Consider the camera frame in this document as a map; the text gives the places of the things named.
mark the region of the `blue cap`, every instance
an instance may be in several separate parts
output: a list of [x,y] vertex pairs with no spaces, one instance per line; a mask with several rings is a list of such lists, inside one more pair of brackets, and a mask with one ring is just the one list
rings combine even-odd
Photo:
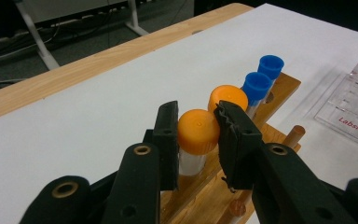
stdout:
[[283,60],[275,55],[261,57],[257,72],[266,74],[271,80],[277,79],[284,66]]
[[264,99],[272,85],[271,79],[262,73],[249,73],[245,78],[242,90],[246,93],[249,101]]

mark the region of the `wooden table edge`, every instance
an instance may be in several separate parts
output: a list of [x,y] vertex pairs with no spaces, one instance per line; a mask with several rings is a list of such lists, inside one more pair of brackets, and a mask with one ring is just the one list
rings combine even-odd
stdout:
[[230,4],[3,88],[0,117],[251,9]]

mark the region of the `wooden test tube rack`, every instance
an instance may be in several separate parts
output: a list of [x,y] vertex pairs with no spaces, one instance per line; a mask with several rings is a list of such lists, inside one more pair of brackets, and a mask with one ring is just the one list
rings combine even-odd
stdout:
[[[273,100],[258,107],[255,124],[263,134],[264,142],[281,143],[285,135],[266,121],[296,91],[300,81],[284,73],[277,78],[271,92]],[[179,176],[179,190],[161,195],[160,223],[216,223],[225,213],[229,203],[237,199],[241,192],[231,193],[219,163],[218,151],[207,155],[204,169],[195,176]],[[254,212],[248,203],[246,213],[239,223],[245,223]]]

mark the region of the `orange cap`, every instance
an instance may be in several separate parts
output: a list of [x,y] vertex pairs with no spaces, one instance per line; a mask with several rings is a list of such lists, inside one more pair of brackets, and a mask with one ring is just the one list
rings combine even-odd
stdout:
[[243,111],[246,111],[248,107],[248,97],[245,92],[235,86],[223,85],[216,87],[209,98],[208,111],[213,113],[216,109],[216,104],[219,104],[221,100],[239,105]]
[[219,134],[219,124],[214,114],[209,111],[193,109],[179,118],[178,143],[187,153],[207,154],[216,147]]

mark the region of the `white table surface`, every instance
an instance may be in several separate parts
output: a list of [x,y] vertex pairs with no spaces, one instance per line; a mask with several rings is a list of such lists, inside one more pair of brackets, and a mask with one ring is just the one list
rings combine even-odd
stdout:
[[93,183],[113,173],[153,128],[159,105],[178,100],[179,115],[206,109],[215,87],[241,86],[266,54],[282,57],[283,72],[302,82],[268,123],[283,133],[303,125],[300,157],[345,188],[358,177],[358,144],[313,117],[357,64],[358,33],[263,5],[0,117],[0,223],[19,222],[55,178]]

